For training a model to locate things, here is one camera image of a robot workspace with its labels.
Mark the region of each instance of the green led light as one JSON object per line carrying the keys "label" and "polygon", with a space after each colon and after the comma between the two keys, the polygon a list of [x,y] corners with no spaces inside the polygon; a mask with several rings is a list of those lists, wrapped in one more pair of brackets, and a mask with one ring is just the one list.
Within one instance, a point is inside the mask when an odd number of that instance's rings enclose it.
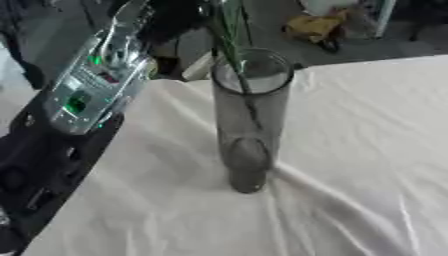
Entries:
{"label": "green led light", "polygon": [[95,65],[100,65],[102,63],[100,56],[90,55],[87,59]]}
{"label": "green led light", "polygon": [[95,58],[95,65],[99,65],[99,64],[101,64],[101,57],[100,56],[97,56],[96,58]]}

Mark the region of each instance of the screw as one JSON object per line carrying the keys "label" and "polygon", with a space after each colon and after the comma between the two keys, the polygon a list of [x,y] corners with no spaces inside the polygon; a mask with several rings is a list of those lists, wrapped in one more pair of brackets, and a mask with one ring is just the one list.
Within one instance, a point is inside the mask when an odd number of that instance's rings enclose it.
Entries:
{"label": "screw", "polygon": [[36,120],[34,119],[34,117],[32,115],[27,115],[26,120],[25,120],[25,126],[30,127],[31,125],[34,124],[35,121]]}
{"label": "screw", "polygon": [[10,223],[11,223],[11,220],[9,219],[8,215],[6,215],[6,213],[0,207],[0,227],[1,226],[9,226]]}

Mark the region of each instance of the white tablecloth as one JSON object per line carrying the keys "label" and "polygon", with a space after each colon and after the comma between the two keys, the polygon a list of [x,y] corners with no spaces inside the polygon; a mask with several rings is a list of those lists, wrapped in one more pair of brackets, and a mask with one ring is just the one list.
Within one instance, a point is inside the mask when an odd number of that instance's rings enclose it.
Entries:
{"label": "white tablecloth", "polygon": [[[298,72],[278,167],[254,195],[227,185],[210,82],[152,82],[25,255],[445,256],[447,66]],[[3,120],[20,108],[7,95]]]}

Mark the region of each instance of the black cable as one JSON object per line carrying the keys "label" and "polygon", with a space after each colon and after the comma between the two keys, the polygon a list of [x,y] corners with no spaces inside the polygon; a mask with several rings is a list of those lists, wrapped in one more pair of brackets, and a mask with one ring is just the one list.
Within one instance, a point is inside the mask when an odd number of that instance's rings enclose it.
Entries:
{"label": "black cable", "polygon": [[95,21],[89,12],[89,8],[87,7],[87,4],[84,2],[84,0],[79,0],[79,3],[81,4],[82,11],[84,12],[84,15],[86,16],[87,23],[89,24],[90,29],[92,29],[93,32],[96,32]]}
{"label": "black cable", "polygon": [[174,43],[174,56],[179,58],[179,46],[180,46],[181,37],[179,36]]}
{"label": "black cable", "polygon": [[246,29],[247,40],[249,41],[249,45],[251,47],[253,47],[254,40],[252,37],[252,31],[250,30],[250,25],[249,25],[249,14],[247,13],[246,6],[244,5],[244,2],[242,2],[242,1],[241,1],[241,15],[243,16],[243,20],[244,20],[244,27]]}

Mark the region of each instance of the floor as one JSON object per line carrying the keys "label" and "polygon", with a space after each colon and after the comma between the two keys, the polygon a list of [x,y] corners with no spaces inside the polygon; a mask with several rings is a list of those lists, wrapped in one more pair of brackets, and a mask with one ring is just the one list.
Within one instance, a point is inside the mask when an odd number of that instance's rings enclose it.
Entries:
{"label": "floor", "polygon": [[[448,53],[447,26],[428,29],[422,33],[420,41],[409,42],[406,34],[408,25],[392,22],[382,39],[343,41],[340,53],[328,54],[309,43],[288,40],[280,32],[285,22],[300,13],[296,0],[245,0],[245,4],[255,45],[273,49],[291,62],[304,66]],[[106,24],[106,5],[98,5],[93,0],[88,4],[95,28],[89,27],[80,0],[60,0],[58,9],[37,8],[25,24],[24,55],[44,70],[48,80],[54,79],[86,38]],[[179,54],[183,66],[188,67],[209,47],[209,36],[203,30],[182,36]],[[173,45],[167,45],[165,51],[170,55]]]}

